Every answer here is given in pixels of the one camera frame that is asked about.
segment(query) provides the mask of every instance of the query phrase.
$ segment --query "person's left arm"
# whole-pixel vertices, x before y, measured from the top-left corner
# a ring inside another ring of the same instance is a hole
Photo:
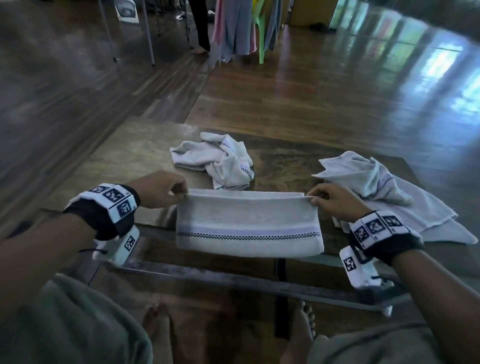
[[[185,179],[159,171],[127,184],[141,206],[177,204],[188,192]],[[72,213],[0,242],[0,322],[33,300],[44,284],[67,265],[79,250],[90,248],[97,231]]]

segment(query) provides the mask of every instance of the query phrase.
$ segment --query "bare foot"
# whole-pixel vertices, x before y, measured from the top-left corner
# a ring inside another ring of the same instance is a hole
[[[280,358],[280,364],[307,362],[308,353],[316,337],[314,319],[312,308],[304,301],[300,301],[295,307],[290,342]]]
[[[202,48],[202,47],[197,47],[197,48],[194,48],[190,51],[192,54],[206,54],[208,53],[208,50],[206,50],[205,48]]]
[[[145,314],[142,326],[152,342],[153,362],[173,364],[170,342],[170,318],[164,305],[150,307]]]

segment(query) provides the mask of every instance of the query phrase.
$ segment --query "white towel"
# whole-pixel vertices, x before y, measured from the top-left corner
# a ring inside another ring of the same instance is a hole
[[[215,189],[244,190],[253,181],[252,159],[243,142],[230,135],[200,133],[203,142],[185,141],[170,148],[173,164],[189,170],[203,171],[213,179]]]
[[[457,218],[454,210],[427,191],[392,175],[375,159],[365,159],[348,151],[339,157],[319,161],[326,170],[314,177],[350,188],[373,210],[395,212],[410,228],[420,233],[425,242],[478,242],[475,236],[454,220]],[[407,200],[400,201],[397,196],[409,196],[410,199],[406,204]],[[349,231],[348,223],[335,220],[334,223],[345,232]]]
[[[317,209],[302,193],[190,189],[177,205],[177,246],[245,257],[324,251]]]

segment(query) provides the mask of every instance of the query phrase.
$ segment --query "black pants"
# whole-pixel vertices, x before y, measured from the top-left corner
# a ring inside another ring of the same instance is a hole
[[[205,50],[210,51],[208,39],[208,14],[206,0],[189,0],[195,26],[197,27],[198,44]]]

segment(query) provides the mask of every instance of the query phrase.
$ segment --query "plastic chair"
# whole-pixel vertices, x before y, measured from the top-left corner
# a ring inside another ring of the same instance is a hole
[[[252,10],[252,23],[258,25],[258,53],[260,54],[260,64],[263,64],[265,55],[265,14],[260,14],[264,1],[265,0],[257,0],[256,3],[254,2],[254,8]]]

